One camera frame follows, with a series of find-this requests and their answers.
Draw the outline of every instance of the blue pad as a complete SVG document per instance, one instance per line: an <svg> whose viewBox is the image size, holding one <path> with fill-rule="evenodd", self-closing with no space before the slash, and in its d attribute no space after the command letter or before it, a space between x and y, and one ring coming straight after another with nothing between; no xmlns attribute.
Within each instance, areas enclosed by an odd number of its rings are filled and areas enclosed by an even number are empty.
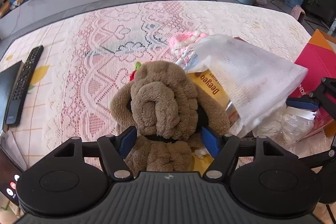
<svg viewBox="0 0 336 224"><path fill-rule="evenodd" d="M202 127L201 140L206 149L209 151L210 155L213 158L216 158L221 151L219 144L221 143L222 136L209 128Z"/></svg>
<svg viewBox="0 0 336 224"><path fill-rule="evenodd" d="M120 139L120 148L118 149L118 153L123 159L125 159L135 145L137 140L137 129L134 126L129 127L116 138Z"/></svg>
<svg viewBox="0 0 336 224"><path fill-rule="evenodd" d="M291 106L291 107L295 107L295 108L307 109L307 110L311 110L311 111L318 111L319 110L319 106L315 105L312 102L300 102L300 101L291 100L290 98L287 99L286 105Z"/></svg>

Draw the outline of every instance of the remote control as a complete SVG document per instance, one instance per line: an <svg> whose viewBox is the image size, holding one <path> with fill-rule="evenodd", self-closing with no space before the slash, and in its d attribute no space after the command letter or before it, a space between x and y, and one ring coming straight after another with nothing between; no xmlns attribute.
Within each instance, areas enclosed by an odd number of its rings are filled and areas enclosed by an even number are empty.
<svg viewBox="0 0 336 224"><path fill-rule="evenodd" d="M9 101L6 125L18 125L21 120L23 105L26 99L30 80L32 79L37 62L43 52L43 46L35 47L31 50L26 63L15 84L12 97Z"/></svg>

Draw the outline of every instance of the plastic bag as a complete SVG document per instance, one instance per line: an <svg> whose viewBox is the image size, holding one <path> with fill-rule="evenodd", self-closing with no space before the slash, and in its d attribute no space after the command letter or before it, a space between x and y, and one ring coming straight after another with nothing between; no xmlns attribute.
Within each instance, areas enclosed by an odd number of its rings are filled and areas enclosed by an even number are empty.
<svg viewBox="0 0 336 224"><path fill-rule="evenodd" d="M210 35L186 51L184 71L209 69L232 101L240 118L230 133L239 137L281 107L307 73L304 67L226 35Z"/></svg>
<svg viewBox="0 0 336 224"><path fill-rule="evenodd" d="M317 112L286 107L273 112L252 130L255 137L268 136L283 146L289 146L308 136Z"/></svg>

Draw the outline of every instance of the cardboard box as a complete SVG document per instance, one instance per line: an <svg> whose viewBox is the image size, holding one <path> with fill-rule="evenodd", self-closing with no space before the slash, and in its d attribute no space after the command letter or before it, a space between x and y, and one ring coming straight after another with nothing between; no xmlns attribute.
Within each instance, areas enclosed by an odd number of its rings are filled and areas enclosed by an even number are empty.
<svg viewBox="0 0 336 224"><path fill-rule="evenodd" d="M316 30L296 59L295 64L308 68L307 76L290 95L291 97L301 97L315 90L321 83L322 77L336 78L336 39ZM335 134L336 122L323 108L320 108L319 111L320 114L315 118L314 128L310 135L317 133L330 123L331 125L327 129L325 128L326 134Z"/></svg>
<svg viewBox="0 0 336 224"><path fill-rule="evenodd" d="M19 210L19 207L18 207L18 206L16 206L13 202L10 202L10 203L9 203L9 207L12 209L12 211L14 212L14 214L15 214L16 216L19 215L20 210Z"/></svg>
<svg viewBox="0 0 336 224"><path fill-rule="evenodd" d="M0 208L6 210L8 205L9 205L9 199L3 193L0 192Z"/></svg>

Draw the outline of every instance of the plush dog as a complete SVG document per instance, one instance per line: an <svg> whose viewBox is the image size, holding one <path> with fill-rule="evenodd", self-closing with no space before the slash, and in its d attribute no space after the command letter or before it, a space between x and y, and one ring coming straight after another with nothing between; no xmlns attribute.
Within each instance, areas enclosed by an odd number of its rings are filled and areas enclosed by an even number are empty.
<svg viewBox="0 0 336 224"><path fill-rule="evenodd" d="M200 130L229 129L225 110L174 63L148 62L112 99L111 114L122 129L136 126L135 146L125 159L139 171L189 171L191 148L202 148Z"/></svg>

